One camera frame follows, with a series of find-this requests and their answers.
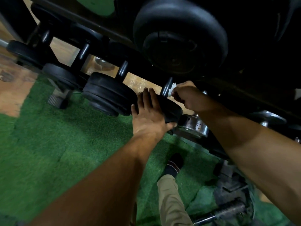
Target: dark sock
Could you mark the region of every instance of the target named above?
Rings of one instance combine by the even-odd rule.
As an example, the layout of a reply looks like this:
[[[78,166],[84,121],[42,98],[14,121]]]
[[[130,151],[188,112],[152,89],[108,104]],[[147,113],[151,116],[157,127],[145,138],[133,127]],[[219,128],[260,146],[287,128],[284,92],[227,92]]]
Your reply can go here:
[[[180,172],[182,166],[184,164],[184,160],[179,153],[173,154],[167,162],[167,165],[164,168],[162,176],[164,175],[172,175],[176,177]]]

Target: khaki trousers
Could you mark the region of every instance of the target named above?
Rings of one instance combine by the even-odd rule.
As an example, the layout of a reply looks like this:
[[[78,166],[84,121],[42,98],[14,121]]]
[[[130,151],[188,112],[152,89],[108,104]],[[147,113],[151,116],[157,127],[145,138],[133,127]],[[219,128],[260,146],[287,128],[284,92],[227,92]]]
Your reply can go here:
[[[172,175],[164,175],[157,182],[159,211],[162,226],[193,226],[178,193],[178,185]]]

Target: person's left hand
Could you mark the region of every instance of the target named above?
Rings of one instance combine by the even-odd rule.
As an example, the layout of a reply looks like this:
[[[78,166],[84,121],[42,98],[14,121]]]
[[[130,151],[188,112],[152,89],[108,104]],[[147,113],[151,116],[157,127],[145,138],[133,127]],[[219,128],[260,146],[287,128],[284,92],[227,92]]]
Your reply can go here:
[[[137,103],[139,113],[137,113],[135,105],[132,105],[134,136],[154,135],[156,140],[160,141],[167,131],[177,126],[175,122],[165,123],[157,95],[152,88],[149,93],[148,89],[144,88],[143,93],[138,94]]]

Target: person's left arm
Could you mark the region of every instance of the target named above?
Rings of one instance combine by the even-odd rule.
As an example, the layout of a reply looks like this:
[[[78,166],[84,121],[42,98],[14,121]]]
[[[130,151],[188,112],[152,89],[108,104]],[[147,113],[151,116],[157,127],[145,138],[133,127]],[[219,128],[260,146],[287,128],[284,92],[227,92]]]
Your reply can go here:
[[[29,225],[129,226],[139,182],[156,144],[175,123],[165,124],[156,93],[138,95],[132,105],[133,137],[86,178],[66,191]]]

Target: white tissue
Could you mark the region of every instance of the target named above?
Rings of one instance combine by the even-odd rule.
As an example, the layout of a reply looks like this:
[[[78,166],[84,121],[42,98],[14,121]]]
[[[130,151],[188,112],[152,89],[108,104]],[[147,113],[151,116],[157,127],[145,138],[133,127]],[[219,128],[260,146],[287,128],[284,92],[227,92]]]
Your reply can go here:
[[[169,91],[168,91],[168,96],[169,96],[169,97],[171,97],[171,92],[173,91],[173,89],[174,89],[175,87],[177,87],[177,84],[176,84],[176,83],[173,83],[172,86],[171,86],[171,88],[170,88]]]

